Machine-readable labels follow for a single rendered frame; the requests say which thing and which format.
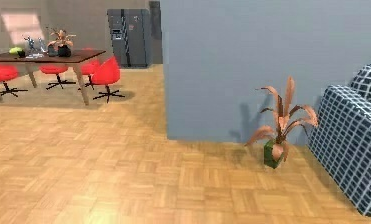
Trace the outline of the red swivel chair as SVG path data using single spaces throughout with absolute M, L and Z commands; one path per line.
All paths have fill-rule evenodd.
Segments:
M 105 87 L 105 92 L 99 92 L 98 96 L 94 97 L 94 99 L 107 97 L 106 102 L 109 102 L 111 96 L 124 98 L 124 95 L 120 94 L 119 90 L 110 90 L 110 85 L 119 81 L 120 77 L 121 72 L 118 62 L 116 58 L 112 56 L 102 63 L 92 75 L 92 83 L 94 85 L 103 85 Z
M 74 84 L 74 81 L 62 80 L 60 77 L 61 73 L 64 73 L 68 70 L 67 66 L 43 65 L 40 66 L 39 69 L 43 74 L 56 76 L 57 81 L 50 82 L 46 87 L 47 90 L 54 88 L 56 86 L 60 86 L 61 88 L 63 88 L 64 85 Z
M 99 66 L 100 66 L 100 61 L 96 57 L 94 57 L 93 59 L 90 59 L 88 62 L 85 62 L 80 66 L 82 75 L 87 76 L 89 80 L 89 82 L 86 83 L 85 86 L 94 87 L 92 83 L 92 74 L 97 70 Z
M 8 82 L 19 77 L 19 72 L 15 66 L 0 65 L 0 97 L 6 94 L 12 94 L 17 97 L 17 92 L 25 92 L 25 89 L 16 87 L 10 88 Z

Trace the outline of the dark grey fridge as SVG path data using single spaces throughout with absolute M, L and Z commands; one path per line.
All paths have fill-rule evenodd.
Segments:
M 108 9 L 113 54 L 122 68 L 151 64 L 151 26 L 147 9 Z

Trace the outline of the brown plant in green pot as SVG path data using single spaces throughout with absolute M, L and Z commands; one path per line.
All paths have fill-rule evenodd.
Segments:
M 269 125 L 259 127 L 245 145 L 249 146 L 266 139 L 263 146 L 263 163 L 276 169 L 281 161 L 286 161 L 288 158 L 290 149 L 290 143 L 287 141 L 288 134 L 297 126 L 301 126 L 304 132 L 307 132 L 307 124 L 317 127 L 318 118 L 310 105 L 290 107 L 295 92 L 295 81 L 292 76 L 287 78 L 284 97 L 273 86 L 264 86 L 261 90 L 267 90 L 274 97 L 275 107 L 266 107 L 261 110 L 261 113 L 266 111 L 272 113 L 274 127 Z

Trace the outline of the dark wooden dining table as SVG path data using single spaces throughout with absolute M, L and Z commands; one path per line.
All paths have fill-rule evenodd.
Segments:
M 26 69 L 26 74 L 29 76 L 31 83 L 34 88 L 37 88 L 37 82 L 32 71 L 33 66 L 40 66 L 44 64 L 53 65 L 65 65 L 72 67 L 76 74 L 76 78 L 81 89 L 81 95 L 83 102 L 86 106 L 89 105 L 88 93 L 84 86 L 83 75 L 80 70 L 80 66 L 85 61 L 92 59 L 94 57 L 99 57 L 104 54 L 105 50 L 73 50 L 70 57 L 49 57 L 44 55 L 39 58 L 18 58 L 10 53 L 0 53 L 0 65 L 8 64 L 13 66 L 23 65 Z

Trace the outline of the brown plant in black pot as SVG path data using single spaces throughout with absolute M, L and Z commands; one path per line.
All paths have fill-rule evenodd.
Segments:
M 54 49 L 58 52 L 58 57 L 70 57 L 71 56 L 71 47 L 73 46 L 72 37 L 74 34 L 68 34 L 66 30 L 54 29 L 51 32 L 51 36 L 54 36 L 55 39 L 50 41 L 47 45 L 47 54 L 48 54 L 48 46 L 53 45 Z

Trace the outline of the silver figurine statue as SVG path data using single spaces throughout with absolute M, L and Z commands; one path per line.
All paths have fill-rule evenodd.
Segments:
M 46 55 L 47 48 L 41 37 L 38 38 L 38 41 L 35 41 L 30 36 L 24 36 L 23 39 L 27 42 L 28 46 L 27 58 L 41 58 Z

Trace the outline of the blue checked sofa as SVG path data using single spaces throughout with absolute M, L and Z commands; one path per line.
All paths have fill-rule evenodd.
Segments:
M 308 147 L 360 214 L 371 217 L 371 63 L 348 85 L 330 85 Z

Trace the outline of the green fruit in black bowl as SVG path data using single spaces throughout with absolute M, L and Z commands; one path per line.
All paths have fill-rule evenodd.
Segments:
M 13 47 L 9 50 L 9 53 L 10 54 L 16 54 L 18 55 L 20 58 L 24 58 L 26 56 L 26 53 L 25 51 L 20 48 L 20 47 Z

